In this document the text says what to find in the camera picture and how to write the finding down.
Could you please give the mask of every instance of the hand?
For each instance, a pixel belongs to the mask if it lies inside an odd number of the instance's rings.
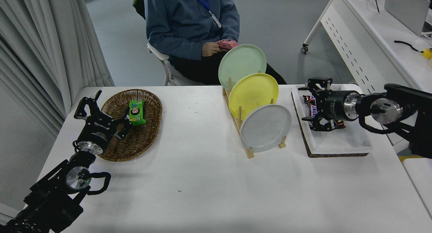
[[[217,41],[206,42],[202,45],[201,56],[203,57],[210,57],[217,52],[219,52],[219,44],[217,44]]]

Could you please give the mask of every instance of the white curtain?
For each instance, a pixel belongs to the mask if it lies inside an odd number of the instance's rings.
[[[52,136],[83,87],[113,86],[85,1],[0,0],[0,85]]]

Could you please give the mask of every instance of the white table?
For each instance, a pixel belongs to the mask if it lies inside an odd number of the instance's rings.
[[[432,220],[384,135],[370,136],[374,150],[366,157],[307,157],[293,87],[280,86],[277,101],[293,115],[287,146],[252,159],[221,86],[102,88],[100,107],[131,88],[158,96],[164,110],[159,135],[131,161],[96,159],[90,170],[112,174],[108,190],[86,196],[84,212],[64,232],[430,232]],[[78,97],[97,90],[84,88]],[[73,118],[75,109],[40,177],[73,154],[71,142],[84,126]]]
[[[366,94],[385,92],[384,85],[395,83],[432,93],[432,68],[419,50],[432,47],[432,41],[415,35],[384,9],[385,0],[330,0],[304,41],[310,44],[324,27],[352,76]],[[415,118],[407,123],[414,125]],[[395,151],[408,146],[396,134],[389,135]]]
[[[432,218],[432,159],[405,159],[404,168]]]

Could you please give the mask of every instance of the wooden dish rack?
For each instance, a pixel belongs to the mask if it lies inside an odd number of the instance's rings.
[[[222,97],[225,100],[225,105],[228,108],[228,112],[230,113],[231,119],[233,120],[233,123],[234,123],[234,127],[236,127],[237,133],[240,137],[240,129],[241,129],[242,123],[243,123],[242,107],[241,106],[239,107],[239,118],[236,119],[230,110],[229,97],[230,97],[231,90],[232,90],[232,81],[231,81],[231,78],[229,78],[228,79],[228,90],[225,89],[224,87],[222,87]],[[274,99],[272,99],[270,101],[270,104],[273,104],[273,103],[274,103]],[[284,138],[282,139],[282,142],[280,144],[278,144],[280,149],[287,146],[285,144],[286,139],[287,139],[287,136],[284,136]],[[244,148],[244,151],[246,152],[247,159],[253,158],[252,147],[250,147],[250,148],[243,147],[243,148]]]

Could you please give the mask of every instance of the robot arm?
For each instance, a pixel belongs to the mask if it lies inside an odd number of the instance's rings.
[[[96,154],[106,151],[112,136],[124,138],[132,124],[126,117],[127,111],[114,120],[99,110],[96,101],[101,92],[94,99],[82,98],[77,107],[74,118],[85,120],[85,126],[73,142],[75,154],[30,188],[31,193],[24,199],[28,206],[5,226],[0,225],[1,233],[47,233],[50,229],[61,232],[83,212],[80,203],[86,195],[97,195],[108,188],[111,174],[90,173],[88,168],[96,160]],[[85,112],[86,105],[90,116]],[[117,124],[124,124],[125,128],[117,132]],[[105,178],[100,190],[90,191],[92,178]]]
[[[361,127],[377,134],[397,133],[409,141],[409,149],[413,154],[432,158],[428,139],[429,128],[432,126],[432,94],[404,87],[397,84],[386,84],[384,93],[359,94],[354,90],[330,90],[332,78],[311,78],[305,87],[316,99],[318,113],[314,117],[304,117],[310,121],[312,129],[330,132],[338,129],[335,120],[355,121]],[[403,123],[417,112],[415,126]],[[366,116],[372,116],[386,129],[374,128],[365,122]]]

